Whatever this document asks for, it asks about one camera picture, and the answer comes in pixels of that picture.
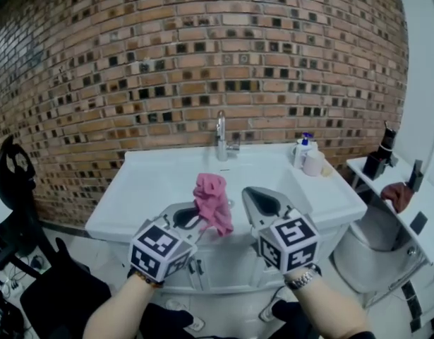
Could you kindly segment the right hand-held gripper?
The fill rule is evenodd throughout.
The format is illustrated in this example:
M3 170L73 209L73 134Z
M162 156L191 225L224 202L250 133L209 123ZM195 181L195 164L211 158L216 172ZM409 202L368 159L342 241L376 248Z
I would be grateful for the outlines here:
M288 196L259 186L243 189L242 199L258 254L281 273L314 262L320 235L308 214L311 205L303 194Z

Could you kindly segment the pink cloth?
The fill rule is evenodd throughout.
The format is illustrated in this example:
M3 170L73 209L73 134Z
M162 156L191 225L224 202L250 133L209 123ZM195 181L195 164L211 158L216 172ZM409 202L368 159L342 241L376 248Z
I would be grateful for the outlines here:
M226 237L234 231L226 187L225 178L218 174L200 173L197 176L194 203L199 217L206 222L201 232L213 227L220 237Z

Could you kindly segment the chrome faucet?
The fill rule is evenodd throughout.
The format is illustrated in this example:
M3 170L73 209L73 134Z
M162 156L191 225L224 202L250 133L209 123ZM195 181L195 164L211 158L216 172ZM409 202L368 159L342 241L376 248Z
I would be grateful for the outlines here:
M217 159L226 162L230 153L237 154L240 151L240 140L235 143L227 143L226 140L226 116L223 110L217 113Z

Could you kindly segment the person's left forearm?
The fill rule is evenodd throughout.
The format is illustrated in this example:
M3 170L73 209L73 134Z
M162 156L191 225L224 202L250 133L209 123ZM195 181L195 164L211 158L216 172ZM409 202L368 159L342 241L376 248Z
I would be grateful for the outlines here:
M156 287L133 274L88 319L83 339L135 339Z

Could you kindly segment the person's right forearm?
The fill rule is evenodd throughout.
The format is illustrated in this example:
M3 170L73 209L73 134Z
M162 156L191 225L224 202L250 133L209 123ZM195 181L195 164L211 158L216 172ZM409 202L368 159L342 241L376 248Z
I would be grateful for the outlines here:
M371 332L361 305L354 298L332 289L321 275L292 292L324 339L350 339Z

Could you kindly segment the white pump bottle blue top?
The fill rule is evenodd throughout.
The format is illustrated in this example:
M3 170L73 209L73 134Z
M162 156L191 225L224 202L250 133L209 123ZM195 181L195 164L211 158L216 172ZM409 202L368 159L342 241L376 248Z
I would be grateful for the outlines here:
M312 142L312 138L313 138L313 134L303 132L302 137L296 141L297 143L301 144L302 166L304 164L304 160L306 158L308 151L314 149L314 143Z

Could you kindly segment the white vanity cabinet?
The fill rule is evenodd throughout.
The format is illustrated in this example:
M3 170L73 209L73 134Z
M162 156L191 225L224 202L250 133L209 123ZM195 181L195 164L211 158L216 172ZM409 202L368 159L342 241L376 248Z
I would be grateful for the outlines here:
M257 256L250 227L242 224L228 237L208 230L187 268L165 282L155 301L176 300L199 316L205 322L199 336L262 339L281 325L264 323L258 314L283 284Z

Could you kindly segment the silver wristwatch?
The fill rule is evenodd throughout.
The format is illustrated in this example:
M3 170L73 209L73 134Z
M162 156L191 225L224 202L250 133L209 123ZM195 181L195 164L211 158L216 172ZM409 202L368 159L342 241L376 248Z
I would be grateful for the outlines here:
M296 291L310 283L317 275L321 275L320 268L315 264L310 264L285 274L284 283L290 290Z

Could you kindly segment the person's left leg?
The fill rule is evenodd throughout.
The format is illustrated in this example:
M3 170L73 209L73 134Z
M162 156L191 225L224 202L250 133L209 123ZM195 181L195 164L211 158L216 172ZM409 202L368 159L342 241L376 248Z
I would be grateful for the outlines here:
M140 322L143 339L195 339L169 311L149 303Z

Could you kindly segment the person's leg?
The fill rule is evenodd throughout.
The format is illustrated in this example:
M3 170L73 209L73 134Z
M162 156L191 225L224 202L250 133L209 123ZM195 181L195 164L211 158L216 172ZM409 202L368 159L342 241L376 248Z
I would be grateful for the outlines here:
M143 339L195 339L169 311L149 303L140 322Z
M283 321L284 325L269 339L308 339L311 325L298 302L281 299L272 306L272 314L275 319Z

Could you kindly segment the black bottle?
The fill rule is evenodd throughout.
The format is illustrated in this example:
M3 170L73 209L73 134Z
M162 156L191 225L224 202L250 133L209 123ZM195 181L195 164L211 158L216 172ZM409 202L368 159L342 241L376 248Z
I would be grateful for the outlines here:
M384 121L385 131L378 149L371 152L366 158L362 173L369 179L377 179L384 171L386 166L390 165L392 159L392 151L394 148L397 132L388 126Z

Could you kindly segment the black chair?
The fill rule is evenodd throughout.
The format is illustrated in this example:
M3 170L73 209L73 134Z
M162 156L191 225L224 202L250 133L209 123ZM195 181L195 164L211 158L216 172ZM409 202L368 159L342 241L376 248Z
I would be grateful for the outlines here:
M51 243L35 207L35 168L8 136L0 148L0 199L12 213L0 224L0 266L32 277L20 305L39 339L82 339L92 313L111 297L108 284L76 261L66 243Z

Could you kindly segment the black stand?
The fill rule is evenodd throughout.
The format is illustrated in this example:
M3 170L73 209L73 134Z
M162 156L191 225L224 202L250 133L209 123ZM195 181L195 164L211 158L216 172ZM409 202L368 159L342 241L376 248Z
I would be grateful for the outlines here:
M421 171L423 161L422 160L415 160L413 169L411 171L411 176L409 178L409 181L407 183L407 186L414 192L418 192L418 190L421 187L422 181L423 181L423 173Z

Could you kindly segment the black card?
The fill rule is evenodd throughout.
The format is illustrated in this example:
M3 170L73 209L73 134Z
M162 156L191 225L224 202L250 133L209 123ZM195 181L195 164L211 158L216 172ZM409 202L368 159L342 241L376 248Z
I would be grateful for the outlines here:
M410 228L415 232L416 235L420 235L423 228L426 226L427 221L427 217L422 212L419 212L411 222Z

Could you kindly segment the white shelf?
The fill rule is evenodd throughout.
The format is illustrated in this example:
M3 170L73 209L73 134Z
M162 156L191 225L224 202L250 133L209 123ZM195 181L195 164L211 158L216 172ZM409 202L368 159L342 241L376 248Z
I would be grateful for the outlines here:
M377 196L381 194L383 188L389 184L397 182L407 182L411 176L412 166L401 157L394 167L386 167L385 171L375 180L369 179L362 173L366 158L358 157L347 160L347 166L354 174L361 179ZM408 206L401 213L396 213L391 201L385 201L387 207L396 216L404 229L409 233L415 244L419 247L422 254L430 265L434 264L434 186L427 180L422 181L421 187L415 193ZM410 228L410 224L416 215L422 212L428 219L426 226L420 235L416 235Z

